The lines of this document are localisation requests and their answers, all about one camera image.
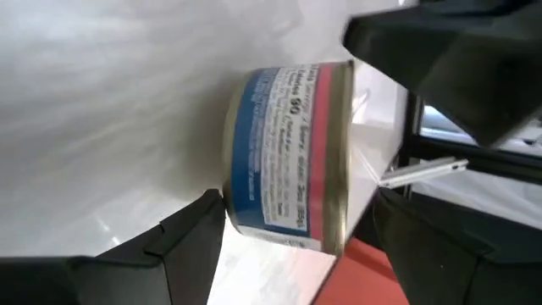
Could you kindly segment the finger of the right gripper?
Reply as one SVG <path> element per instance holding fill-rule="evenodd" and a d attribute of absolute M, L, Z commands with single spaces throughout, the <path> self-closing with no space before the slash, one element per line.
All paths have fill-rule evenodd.
<path fill-rule="evenodd" d="M 358 15 L 342 44 L 480 146 L 542 117 L 542 0 L 436 0 Z"/>

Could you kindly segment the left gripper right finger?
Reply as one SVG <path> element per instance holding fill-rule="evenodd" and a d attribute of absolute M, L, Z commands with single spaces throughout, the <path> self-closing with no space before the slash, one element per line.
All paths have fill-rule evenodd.
<path fill-rule="evenodd" d="M 476 235 L 495 217 L 426 195 L 378 189 L 373 222 L 411 305 L 495 305 Z"/>

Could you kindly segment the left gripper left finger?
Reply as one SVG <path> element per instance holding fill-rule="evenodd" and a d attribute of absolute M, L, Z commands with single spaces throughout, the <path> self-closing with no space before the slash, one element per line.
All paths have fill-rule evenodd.
<path fill-rule="evenodd" d="M 225 206 L 216 189 L 99 257 L 113 263 L 96 305 L 205 305 L 218 265 Z"/>

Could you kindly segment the salmon can blue red label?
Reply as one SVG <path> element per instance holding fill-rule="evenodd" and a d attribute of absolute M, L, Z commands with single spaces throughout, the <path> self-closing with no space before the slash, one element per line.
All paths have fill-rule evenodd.
<path fill-rule="evenodd" d="M 354 72 L 348 60 L 247 73 L 223 141 L 224 200 L 239 233 L 342 254 Z"/>

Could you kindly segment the silver metal bar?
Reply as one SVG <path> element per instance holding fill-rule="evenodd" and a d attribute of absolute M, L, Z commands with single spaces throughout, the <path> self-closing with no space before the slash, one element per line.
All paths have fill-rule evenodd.
<path fill-rule="evenodd" d="M 467 168 L 467 165 L 468 161 L 466 159 L 437 158 L 391 170 L 382 176 L 379 186 L 390 189 L 407 186 L 419 181 L 461 172 Z"/>

